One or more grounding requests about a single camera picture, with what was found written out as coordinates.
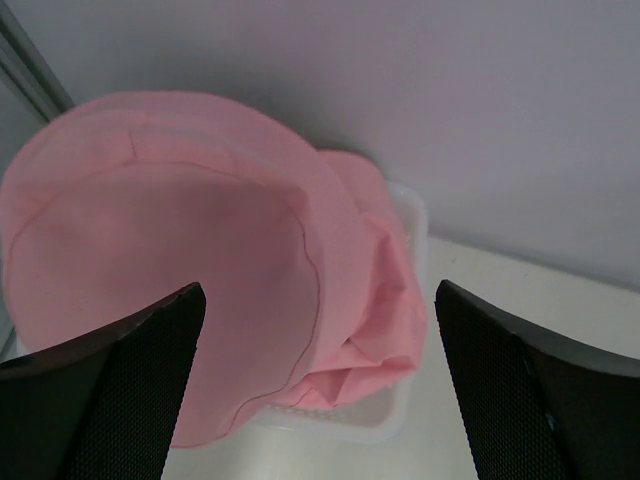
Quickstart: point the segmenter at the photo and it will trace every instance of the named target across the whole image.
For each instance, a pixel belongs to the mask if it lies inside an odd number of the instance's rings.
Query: white plastic basket
[[[427,273],[427,209],[422,198],[398,183],[387,182],[391,198],[407,234],[407,243],[420,286]],[[271,405],[252,422],[290,430],[329,435],[357,443],[379,443],[393,437],[407,420],[413,376],[334,410],[305,410]]]

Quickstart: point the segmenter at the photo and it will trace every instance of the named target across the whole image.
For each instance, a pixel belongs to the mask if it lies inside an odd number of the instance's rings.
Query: pink cloth
[[[7,170],[0,236],[32,351],[202,284],[174,446],[267,403],[354,402],[420,361],[425,308],[378,170],[230,100],[121,93],[63,115]]]

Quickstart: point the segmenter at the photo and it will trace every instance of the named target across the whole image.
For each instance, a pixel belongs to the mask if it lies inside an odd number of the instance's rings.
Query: white table surface
[[[248,424],[205,447],[172,449],[162,478],[475,480],[433,309],[443,279],[577,340],[640,358],[636,293],[433,238],[428,263],[430,330],[409,422],[396,438],[365,446]]]

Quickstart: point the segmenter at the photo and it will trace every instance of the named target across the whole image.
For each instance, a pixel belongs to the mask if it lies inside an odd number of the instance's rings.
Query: white wall
[[[76,102],[190,89],[345,145],[433,230],[640,288],[636,0],[11,0]]]

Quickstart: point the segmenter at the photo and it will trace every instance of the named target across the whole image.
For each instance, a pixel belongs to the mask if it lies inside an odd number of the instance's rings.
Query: pink fabric
[[[267,403],[354,402],[420,361],[425,308],[380,173],[230,100],[122,93],[60,117],[9,167],[0,236],[33,351],[202,284],[174,446]]]

